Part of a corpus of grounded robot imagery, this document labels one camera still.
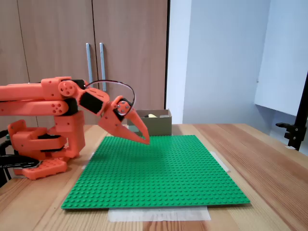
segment cabinet door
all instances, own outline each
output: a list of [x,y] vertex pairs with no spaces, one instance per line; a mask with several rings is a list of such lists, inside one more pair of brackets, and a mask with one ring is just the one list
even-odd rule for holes
[[[0,85],[28,83],[28,73],[20,31],[16,0],[0,0]],[[35,116],[1,116],[0,130],[19,119],[37,127]]]
[[[30,82],[71,76],[89,81],[86,43],[91,47],[93,80],[97,80],[91,0],[18,0]],[[98,118],[85,111],[86,124]],[[52,127],[52,116],[40,116],[40,127]]]
[[[136,109],[163,109],[167,0],[93,0],[93,17],[99,79],[103,43],[106,79],[131,85]],[[112,84],[106,87],[111,99],[129,94]]]

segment metal handle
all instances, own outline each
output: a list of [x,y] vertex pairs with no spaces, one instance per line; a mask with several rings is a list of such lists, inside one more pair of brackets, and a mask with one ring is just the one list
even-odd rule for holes
[[87,49],[87,60],[88,60],[88,70],[89,70],[89,83],[91,83],[93,82],[93,76],[92,76],[90,44],[86,43],[86,49]]
[[[106,80],[105,75],[105,60],[104,60],[104,44],[100,43],[100,55],[101,55],[101,69],[102,69],[102,80]],[[106,83],[103,82],[103,91],[106,91]]]

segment white tape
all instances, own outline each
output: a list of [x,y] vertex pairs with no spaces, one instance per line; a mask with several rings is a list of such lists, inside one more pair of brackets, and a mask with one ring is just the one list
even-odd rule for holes
[[95,152],[91,153],[90,157],[88,158],[87,164],[82,166],[82,170],[84,170],[86,168],[86,166],[88,165],[89,161],[91,160],[92,156],[94,155]]
[[292,147],[292,146],[286,146],[286,148],[287,148],[287,149],[291,149],[291,150],[295,150],[295,148]]
[[220,164],[220,166],[225,170],[226,172],[229,172],[230,169],[222,162],[222,160],[216,155],[215,152],[210,152],[211,155],[215,158],[215,160]]
[[211,220],[206,206],[109,209],[110,222]]

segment green baseplate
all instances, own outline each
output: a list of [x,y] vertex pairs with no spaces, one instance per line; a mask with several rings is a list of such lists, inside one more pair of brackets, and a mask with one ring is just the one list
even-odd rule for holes
[[196,136],[106,137],[63,209],[234,205],[249,199]]

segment white wall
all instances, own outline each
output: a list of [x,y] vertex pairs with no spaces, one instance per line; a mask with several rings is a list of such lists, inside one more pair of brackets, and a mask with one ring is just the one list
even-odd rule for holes
[[296,115],[308,71],[308,0],[271,0],[255,103]]
[[191,5],[192,0],[170,1],[166,108],[173,124],[183,122]]
[[269,133],[274,112],[254,105],[269,6],[192,0],[183,123],[247,123]]
[[[285,128],[279,128],[279,127],[276,126],[276,123],[280,123],[280,122],[288,123],[288,124],[294,124],[295,116],[288,115],[286,113],[282,113],[282,112],[278,112],[278,111],[276,111],[275,115],[274,115],[272,128],[271,128],[269,135],[278,139],[280,142],[285,143],[287,145],[289,140],[284,137],[286,129]],[[308,134],[307,134],[307,132],[306,132],[306,136],[305,136],[304,141],[300,145],[299,151],[301,153],[305,154],[305,155],[308,155]]]

